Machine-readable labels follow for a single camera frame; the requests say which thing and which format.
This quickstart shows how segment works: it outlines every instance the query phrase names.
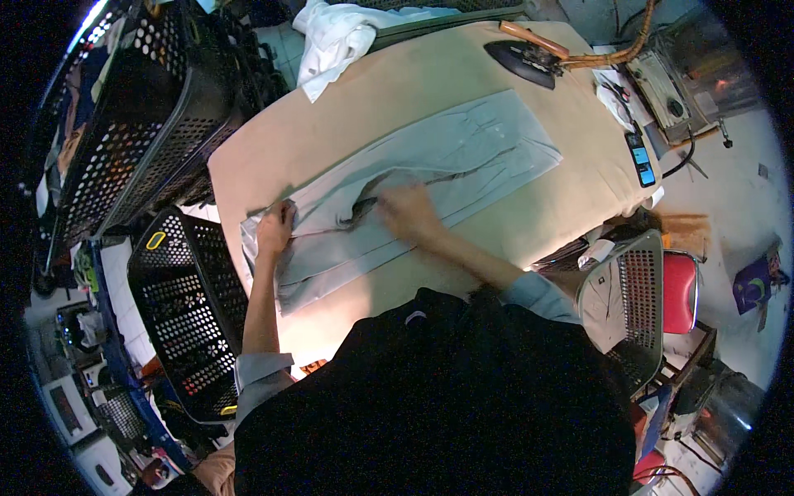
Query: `red cushion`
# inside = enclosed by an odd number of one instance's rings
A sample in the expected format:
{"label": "red cushion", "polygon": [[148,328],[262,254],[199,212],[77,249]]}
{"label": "red cushion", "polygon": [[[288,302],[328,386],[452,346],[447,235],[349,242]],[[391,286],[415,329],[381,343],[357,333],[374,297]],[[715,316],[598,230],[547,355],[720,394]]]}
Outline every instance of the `red cushion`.
{"label": "red cushion", "polygon": [[648,472],[648,469],[651,467],[658,467],[659,465],[665,464],[665,456],[662,455],[659,450],[654,449],[647,455],[645,455],[640,461],[634,465],[634,478],[636,479],[639,475],[648,474],[648,477],[644,477],[639,479],[638,482],[641,483],[643,486],[646,485],[651,478],[653,477],[652,473]]}
{"label": "red cushion", "polygon": [[695,260],[680,253],[665,253],[665,308],[666,333],[686,334],[692,330],[692,309],[689,291],[697,277]]}

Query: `person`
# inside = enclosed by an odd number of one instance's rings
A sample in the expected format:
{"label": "person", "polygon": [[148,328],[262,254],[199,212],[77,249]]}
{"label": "person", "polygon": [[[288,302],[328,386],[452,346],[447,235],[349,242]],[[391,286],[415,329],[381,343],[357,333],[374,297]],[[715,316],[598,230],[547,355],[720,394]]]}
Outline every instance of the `person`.
{"label": "person", "polygon": [[451,233],[423,186],[386,190],[377,209],[397,238],[485,287],[467,302],[419,288],[294,382],[273,275],[295,210],[274,205],[235,368],[237,494],[627,494],[628,398],[571,300]]}
{"label": "person", "polygon": [[192,471],[168,482],[171,470],[155,458],[141,471],[132,495],[234,496],[234,441],[210,453]]}

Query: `clothing iron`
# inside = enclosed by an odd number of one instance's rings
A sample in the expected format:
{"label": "clothing iron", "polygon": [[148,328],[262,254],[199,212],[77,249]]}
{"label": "clothing iron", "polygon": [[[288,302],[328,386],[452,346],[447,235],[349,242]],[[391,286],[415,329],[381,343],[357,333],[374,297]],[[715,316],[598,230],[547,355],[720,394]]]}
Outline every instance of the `clothing iron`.
{"label": "clothing iron", "polygon": [[502,21],[499,30],[524,41],[486,43],[488,55],[518,77],[553,90],[554,76],[562,76],[559,62],[568,59],[569,50],[513,22]]}

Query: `folded shirt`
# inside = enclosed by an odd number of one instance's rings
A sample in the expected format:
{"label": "folded shirt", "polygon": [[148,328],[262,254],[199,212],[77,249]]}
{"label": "folded shirt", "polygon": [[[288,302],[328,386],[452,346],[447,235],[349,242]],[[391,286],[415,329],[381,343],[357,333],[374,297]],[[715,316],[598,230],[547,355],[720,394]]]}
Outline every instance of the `folded shirt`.
{"label": "folded shirt", "polygon": [[[383,189],[426,184],[449,227],[561,160],[513,90],[437,113],[370,144],[289,197],[297,214],[294,239],[276,272],[281,314],[294,313],[408,251],[373,211]],[[251,273],[263,215],[241,223]]]}

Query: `black plastic basket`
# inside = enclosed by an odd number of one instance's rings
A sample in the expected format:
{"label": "black plastic basket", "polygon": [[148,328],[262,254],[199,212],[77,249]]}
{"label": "black plastic basket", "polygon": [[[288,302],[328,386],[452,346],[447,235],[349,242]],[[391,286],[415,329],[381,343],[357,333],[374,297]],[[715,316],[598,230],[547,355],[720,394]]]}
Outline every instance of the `black plastic basket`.
{"label": "black plastic basket", "polygon": [[100,230],[128,224],[155,202],[174,203],[202,172],[184,167],[186,162],[210,137],[225,139],[242,125],[229,119],[241,81],[218,19],[203,14],[194,0],[182,0],[180,8],[187,70],[179,103]]}
{"label": "black plastic basket", "polygon": [[187,415],[202,424],[234,419],[234,360],[248,298],[221,226],[168,207],[138,242],[129,288],[165,374]]}
{"label": "black plastic basket", "polygon": [[55,253],[129,223],[233,110],[240,82],[216,18],[195,0],[163,4],[156,17],[140,1],[126,12],[130,45],[117,51],[70,163]]}
{"label": "black plastic basket", "polygon": [[110,423],[114,441],[125,448],[137,447],[146,435],[146,424],[138,413],[133,399],[122,386],[103,387],[107,402],[97,407],[99,413]]}

